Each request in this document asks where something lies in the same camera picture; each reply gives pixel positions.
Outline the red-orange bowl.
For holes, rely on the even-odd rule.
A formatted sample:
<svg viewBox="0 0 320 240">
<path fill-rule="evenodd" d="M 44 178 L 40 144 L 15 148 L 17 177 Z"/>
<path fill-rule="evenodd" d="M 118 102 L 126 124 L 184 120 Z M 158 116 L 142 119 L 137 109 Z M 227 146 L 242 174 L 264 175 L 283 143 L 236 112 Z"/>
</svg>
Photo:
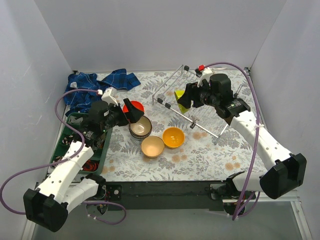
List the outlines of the red-orange bowl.
<svg viewBox="0 0 320 240">
<path fill-rule="evenodd" d="M 142 111 L 142 112 L 145 111 L 144 106 L 139 101 L 132 100 L 131 103 L 135 108 L 139 109 L 140 111 Z M 129 112 L 129 110 L 128 110 L 126 105 L 123 106 L 122 110 L 123 110 L 124 113 L 128 113 Z"/>
</svg>

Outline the black bowl with gold rim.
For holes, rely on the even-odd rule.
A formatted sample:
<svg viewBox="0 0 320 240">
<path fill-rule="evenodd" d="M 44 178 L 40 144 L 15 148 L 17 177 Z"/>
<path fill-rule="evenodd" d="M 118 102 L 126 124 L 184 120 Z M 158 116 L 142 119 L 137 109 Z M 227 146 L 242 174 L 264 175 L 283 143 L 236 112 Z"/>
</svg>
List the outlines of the black bowl with gold rim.
<svg viewBox="0 0 320 240">
<path fill-rule="evenodd" d="M 135 133 L 136 135 L 151 134 L 152 128 L 150 119 L 146 116 L 142 116 L 138 122 L 129 125 L 129 132 Z"/>
</svg>

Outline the white patterned bowl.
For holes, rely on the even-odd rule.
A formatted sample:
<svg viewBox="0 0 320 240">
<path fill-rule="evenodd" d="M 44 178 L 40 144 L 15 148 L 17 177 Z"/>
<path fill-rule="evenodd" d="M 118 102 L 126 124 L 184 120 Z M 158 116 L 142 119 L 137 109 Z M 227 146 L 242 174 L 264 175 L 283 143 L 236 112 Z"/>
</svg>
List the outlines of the white patterned bowl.
<svg viewBox="0 0 320 240">
<path fill-rule="evenodd" d="M 131 136 L 133 138 L 135 138 L 137 140 L 143 140 L 143 139 L 147 138 L 150 135 L 149 133 L 144 134 L 144 135 L 138 135 L 138 134 L 135 134 L 134 132 L 131 132 L 130 134 L 131 134 Z"/>
</svg>

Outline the beige bowl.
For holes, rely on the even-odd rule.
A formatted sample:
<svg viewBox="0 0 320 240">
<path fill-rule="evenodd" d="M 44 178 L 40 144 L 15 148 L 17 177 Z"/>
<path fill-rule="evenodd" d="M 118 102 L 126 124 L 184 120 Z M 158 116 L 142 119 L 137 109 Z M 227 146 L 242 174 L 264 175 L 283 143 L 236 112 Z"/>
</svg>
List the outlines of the beige bowl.
<svg viewBox="0 0 320 240">
<path fill-rule="evenodd" d="M 148 136 L 141 143 L 141 150 L 148 158 L 156 158 L 165 149 L 163 140 L 158 136 Z"/>
</svg>

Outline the yellow-orange bowl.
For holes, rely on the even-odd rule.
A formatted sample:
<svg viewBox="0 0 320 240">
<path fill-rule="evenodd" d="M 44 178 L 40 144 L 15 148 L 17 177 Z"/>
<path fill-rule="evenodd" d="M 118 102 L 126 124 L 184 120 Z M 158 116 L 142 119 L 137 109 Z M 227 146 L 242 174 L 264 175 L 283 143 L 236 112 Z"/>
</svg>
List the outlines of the yellow-orange bowl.
<svg viewBox="0 0 320 240">
<path fill-rule="evenodd" d="M 169 127 L 162 134 L 164 144 L 170 149 L 176 149 L 185 142 L 185 134 L 178 127 Z"/>
</svg>

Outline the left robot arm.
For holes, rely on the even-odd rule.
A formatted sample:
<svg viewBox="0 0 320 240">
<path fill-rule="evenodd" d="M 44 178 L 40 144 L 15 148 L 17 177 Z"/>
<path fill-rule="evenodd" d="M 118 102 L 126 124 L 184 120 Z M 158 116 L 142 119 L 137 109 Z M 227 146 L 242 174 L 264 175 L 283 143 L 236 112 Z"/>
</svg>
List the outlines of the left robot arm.
<svg viewBox="0 0 320 240">
<path fill-rule="evenodd" d="M 85 200 L 106 196 L 106 180 L 90 173 L 74 187 L 70 184 L 104 142 L 107 133 L 115 126 L 127 126 L 138 122 L 144 111 L 124 99 L 127 111 L 117 103 L 103 100 L 94 102 L 88 113 L 81 117 L 69 148 L 58 160 L 52 173 L 36 189 L 28 189 L 23 195 L 26 218 L 52 232 L 57 232 L 67 220 L 68 214 Z"/>
</svg>

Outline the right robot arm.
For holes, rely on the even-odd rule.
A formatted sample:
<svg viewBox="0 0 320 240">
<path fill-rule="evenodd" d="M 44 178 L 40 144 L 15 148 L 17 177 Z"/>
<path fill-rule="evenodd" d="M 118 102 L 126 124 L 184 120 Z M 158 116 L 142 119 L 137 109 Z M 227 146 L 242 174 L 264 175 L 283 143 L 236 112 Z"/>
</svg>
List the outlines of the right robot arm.
<svg viewBox="0 0 320 240">
<path fill-rule="evenodd" d="M 184 94 L 177 101 L 184 108 L 199 108 L 204 105 L 214 107 L 217 115 L 236 130 L 252 147 L 262 160 L 266 172 L 247 172 L 229 176 L 225 189 L 232 199 L 237 199 L 245 190 L 264 192 L 269 198 L 277 199 L 301 186 L 304 181 L 307 160 L 301 154 L 293 154 L 283 147 L 261 124 L 257 124 L 256 115 L 249 105 L 235 96 L 231 89 L 231 80 L 224 73 L 212 74 L 201 83 L 187 83 Z"/>
</svg>

